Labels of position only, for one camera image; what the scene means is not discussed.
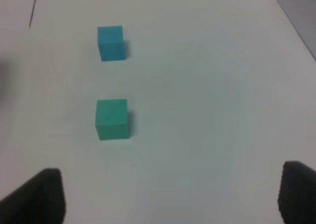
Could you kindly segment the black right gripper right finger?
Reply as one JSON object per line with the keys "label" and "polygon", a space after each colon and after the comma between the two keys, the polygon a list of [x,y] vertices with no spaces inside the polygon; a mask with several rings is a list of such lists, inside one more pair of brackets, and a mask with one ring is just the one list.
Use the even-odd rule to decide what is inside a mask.
{"label": "black right gripper right finger", "polygon": [[316,171],[300,161],[285,162],[277,203],[285,224],[314,224]]}

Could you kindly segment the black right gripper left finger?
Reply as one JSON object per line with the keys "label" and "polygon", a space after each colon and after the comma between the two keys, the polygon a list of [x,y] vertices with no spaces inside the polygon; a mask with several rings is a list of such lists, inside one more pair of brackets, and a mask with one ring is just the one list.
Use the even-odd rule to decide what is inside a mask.
{"label": "black right gripper left finger", "polygon": [[62,224],[66,200],[62,174],[46,168],[0,201],[2,224]]}

